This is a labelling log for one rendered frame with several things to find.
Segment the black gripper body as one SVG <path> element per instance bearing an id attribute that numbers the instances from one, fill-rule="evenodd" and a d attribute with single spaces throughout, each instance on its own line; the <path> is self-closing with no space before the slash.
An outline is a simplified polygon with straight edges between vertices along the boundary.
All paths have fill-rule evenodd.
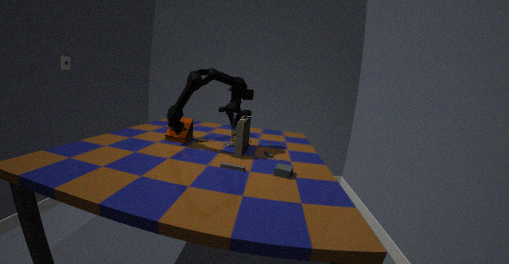
<path id="1" fill-rule="evenodd" d="M 233 113 L 237 113 L 237 115 L 245 115 L 245 116 L 250 116 L 251 115 L 251 111 L 249 111 L 249 110 L 242 110 L 241 111 L 241 108 L 240 108 L 240 103 L 242 102 L 241 99 L 231 99 L 231 100 L 230 100 L 230 103 L 238 102 L 238 104 L 239 104 L 239 110 L 238 111 L 234 111 Z M 218 112 L 224 112 L 224 111 L 225 111 L 225 107 L 219 107 Z M 226 112 L 226 114 L 232 114 L 232 113 Z"/>

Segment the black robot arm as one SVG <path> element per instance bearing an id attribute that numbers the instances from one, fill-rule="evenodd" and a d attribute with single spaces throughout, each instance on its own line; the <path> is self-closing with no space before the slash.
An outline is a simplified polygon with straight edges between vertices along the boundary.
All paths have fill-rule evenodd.
<path id="1" fill-rule="evenodd" d="M 201 76 L 207 76 L 201 78 Z M 187 83 L 185 89 L 182 91 L 179 99 L 176 103 L 168 109 L 167 123 L 171 130 L 181 131 L 184 122 L 181 122 L 183 114 L 183 108 L 189 101 L 191 94 L 198 90 L 201 86 L 209 83 L 211 80 L 217 80 L 221 83 L 231 86 L 228 88 L 231 91 L 231 99 L 247 99 L 252 100 L 254 98 L 254 90 L 247 89 L 247 84 L 243 78 L 231 77 L 221 71 L 216 71 L 214 68 L 209 69 L 198 69 L 188 74 Z M 225 111 L 233 113 L 239 110 L 238 102 L 229 103 L 225 106 Z M 180 120 L 179 120 L 180 119 Z"/>

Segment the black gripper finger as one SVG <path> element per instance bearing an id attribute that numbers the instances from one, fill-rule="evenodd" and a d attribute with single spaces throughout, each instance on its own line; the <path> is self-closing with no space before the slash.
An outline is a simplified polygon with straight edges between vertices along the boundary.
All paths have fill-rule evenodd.
<path id="1" fill-rule="evenodd" d="M 240 120 L 242 116 L 243 115 L 236 115 L 235 126 L 237 126 L 237 122 Z"/>
<path id="2" fill-rule="evenodd" d="M 228 116 L 228 118 L 229 118 L 229 120 L 230 120 L 230 123 L 231 123 L 231 120 L 232 120 L 232 118 L 234 117 L 234 113 L 232 113 L 232 114 L 226 114 L 226 115 Z"/>

